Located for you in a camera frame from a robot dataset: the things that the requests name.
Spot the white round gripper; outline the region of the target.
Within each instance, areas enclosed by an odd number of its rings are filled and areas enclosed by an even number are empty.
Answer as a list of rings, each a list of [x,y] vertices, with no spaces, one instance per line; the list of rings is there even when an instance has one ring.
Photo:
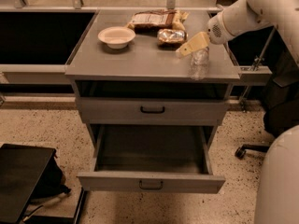
[[[207,33],[199,32],[194,35],[176,50],[176,55],[182,58],[197,50],[205,49],[209,45],[209,38],[210,42],[216,45],[224,44],[235,38],[226,28],[222,12],[212,17],[207,22],[206,28]]]

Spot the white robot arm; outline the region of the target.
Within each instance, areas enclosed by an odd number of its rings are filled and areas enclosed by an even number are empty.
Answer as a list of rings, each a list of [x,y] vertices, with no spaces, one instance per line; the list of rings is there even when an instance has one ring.
[[[273,25],[299,60],[299,0],[238,0],[207,23],[178,50],[187,56],[248,31]],[[254,224],[299,224],[299,126],[282,133],[268,149],[261,170]]]

